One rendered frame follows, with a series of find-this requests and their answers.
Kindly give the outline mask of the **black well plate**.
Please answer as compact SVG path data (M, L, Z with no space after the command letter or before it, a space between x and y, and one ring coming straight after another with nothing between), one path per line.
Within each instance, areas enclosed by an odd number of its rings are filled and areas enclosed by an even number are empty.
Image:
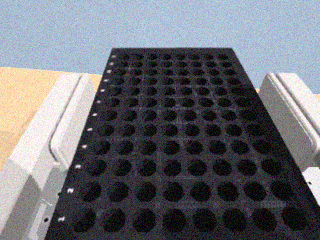
M320 206L233 48L112 48L44 240L320 240Z

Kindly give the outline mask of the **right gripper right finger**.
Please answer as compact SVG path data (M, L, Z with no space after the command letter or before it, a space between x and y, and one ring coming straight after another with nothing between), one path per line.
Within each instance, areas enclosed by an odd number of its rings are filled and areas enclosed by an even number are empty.
M268 73L258 95L301 173L320 169L320 101L295 73Z

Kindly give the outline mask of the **grey rectangular plate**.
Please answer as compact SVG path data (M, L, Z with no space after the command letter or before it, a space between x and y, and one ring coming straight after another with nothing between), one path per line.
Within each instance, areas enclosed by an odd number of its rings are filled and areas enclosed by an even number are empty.
M320 169L309 167L302 174L320 205ZM51 169L22 240L44 240L66 175Z

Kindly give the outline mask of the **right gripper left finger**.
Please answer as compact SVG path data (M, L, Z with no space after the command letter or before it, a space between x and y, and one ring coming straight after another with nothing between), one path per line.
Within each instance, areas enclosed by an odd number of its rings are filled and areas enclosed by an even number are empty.
M62 73L0 171L0 240L22 240L51 168L67 174L95 98L88 73Z

